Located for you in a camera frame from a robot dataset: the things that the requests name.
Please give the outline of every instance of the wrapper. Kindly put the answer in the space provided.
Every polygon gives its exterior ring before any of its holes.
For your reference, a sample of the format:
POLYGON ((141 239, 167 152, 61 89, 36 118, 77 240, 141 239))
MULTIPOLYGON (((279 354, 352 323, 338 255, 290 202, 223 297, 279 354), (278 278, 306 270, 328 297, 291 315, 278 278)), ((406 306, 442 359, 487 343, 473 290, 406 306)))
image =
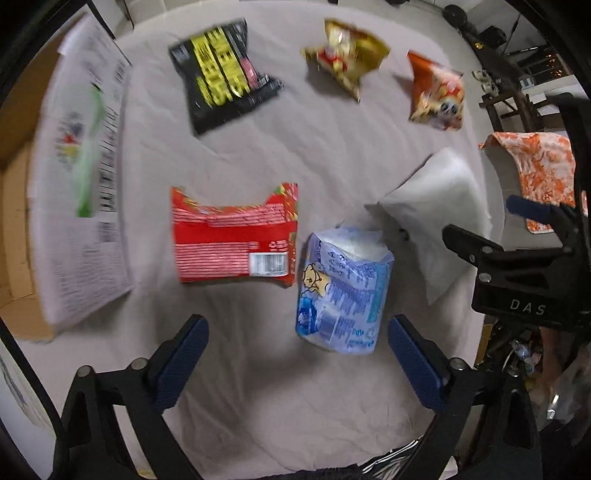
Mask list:
POLYGON ((375 349, 394 256, 380 232, 313 233, 300 283, 295 331, 340 353, 375 349))
POLYGON ((228 277, 295 280, 298 187, 282 183, 263 205, 211 207, 172 189, 181 282, 228 277))
POLYGON ((241 19, 170 47, 185 81, 196 135, 250 112, 281 90, 279 80, 254 69, 246 39, 246 20, 241 19))
POLYGON ((413 51, 408 52, 413 66, 413 122, 430 124, 441 130, 459 130, 463 122, 463 74, 449 69, 413 51))
POLYGON ((359 102, 361 77, 377 69, 390 53, 390 48, 370 32, 339 20, 327 18, 324 30, 328 44, 304 48, 302 54, 335 79, 359 102))

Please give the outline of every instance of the bed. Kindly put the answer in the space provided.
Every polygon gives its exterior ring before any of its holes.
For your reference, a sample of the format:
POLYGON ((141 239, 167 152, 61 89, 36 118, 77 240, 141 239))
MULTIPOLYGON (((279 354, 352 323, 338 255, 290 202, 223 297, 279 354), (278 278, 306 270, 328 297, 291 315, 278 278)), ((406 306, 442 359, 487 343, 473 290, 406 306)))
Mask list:
MULTIPOLYGON (((473 363, 483 322, 470 307, 475 269, 428 306, 412 244, 375 207, 430 155, 453 147, 483 192, 488 188, 500 238, 502 198, 498 182, 485 186, 483 139, 474 135, 471 106, 459 132, 408 121, 407 52, 449 64, 442 47, 353 9, 280 1, 180 8, 118 43, 134 65, 123 120, 122 214, 135 288, 51 343, 21 342, 58 409, 79 366, 125 368, 199 313, 209 321, 209 346, 164 417, 207 480, 345 466, 423 434, 432 414, 416 399, 384 328, 372 355, 338 355, 296 335, 297 286, 253 279, 180 284, 170 188, 183 187, 206 205, 242 205, 264 202, 280 183, 295 181, 298 252, 313 231, 341 224, 383 229, 396 258, 384 318, 405 313, 448 357, 473 363), (168 46, 239 17, 248 22, 251 62, 285 89, 255 112, 195 138, 168 46), (323 44, 325 17, 366 28, 392 49, 380 70, 364 77, 359 104, 300 56, 302 47, 323 44)), ((132 457, 147 469, 125 413, 119 414, 132 457)))

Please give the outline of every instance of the screw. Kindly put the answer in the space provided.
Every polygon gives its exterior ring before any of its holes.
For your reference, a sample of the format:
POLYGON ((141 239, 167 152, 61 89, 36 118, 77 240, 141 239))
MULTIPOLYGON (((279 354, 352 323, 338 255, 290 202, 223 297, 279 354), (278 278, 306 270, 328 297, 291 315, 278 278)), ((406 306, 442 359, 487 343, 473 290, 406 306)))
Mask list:
POLYGON ((131 362, 131 369, 142 370, 146 365, 148 365, 148 361, 145 358, 136 358, 133 362, 131 362))
POLYGON ((513 367, 512 365, 510 367, 507 367, 507 373, 512 376, 517 378, 519 376, 519 370, 517 370, 515 367, 513 367))
POLYGON ((90 372, 92 372, 92 367, 90 365, 83 365, 78 369, 76 375, 79 377, 85 377, 86 375, 89 375, 90 372))
POLYGON ((449 366, 452 367, 454 370, 466 370, 470 368, 468 364, 462 360, 461 358, 452 358, 449 361, 449 366))

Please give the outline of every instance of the orange patterned cloth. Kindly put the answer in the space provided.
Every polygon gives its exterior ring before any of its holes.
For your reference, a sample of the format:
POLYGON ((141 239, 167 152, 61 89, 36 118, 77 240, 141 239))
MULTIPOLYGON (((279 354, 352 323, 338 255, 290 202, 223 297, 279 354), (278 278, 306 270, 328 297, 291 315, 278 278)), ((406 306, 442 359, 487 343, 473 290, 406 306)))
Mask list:
MULTIPOLYGON (((521 194, 540 203, 574 206, 574 157, 567 137, 548 132, 495 132, 481 148, 498 144, 515 160, 521 194)), ((550 225, 527 220, 531 233, 552 232, 550 225)))

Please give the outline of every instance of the white paper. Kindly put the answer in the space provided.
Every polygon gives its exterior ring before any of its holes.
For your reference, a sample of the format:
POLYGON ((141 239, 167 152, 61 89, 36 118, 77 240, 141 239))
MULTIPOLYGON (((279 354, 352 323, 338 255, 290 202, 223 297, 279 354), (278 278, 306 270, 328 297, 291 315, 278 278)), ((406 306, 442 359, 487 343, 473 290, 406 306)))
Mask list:
POLYGON ((60 47, 29 185, 46 321, 73 325, 132 287, 119 216, 119 120, 129 61, 93 17, 60 47))

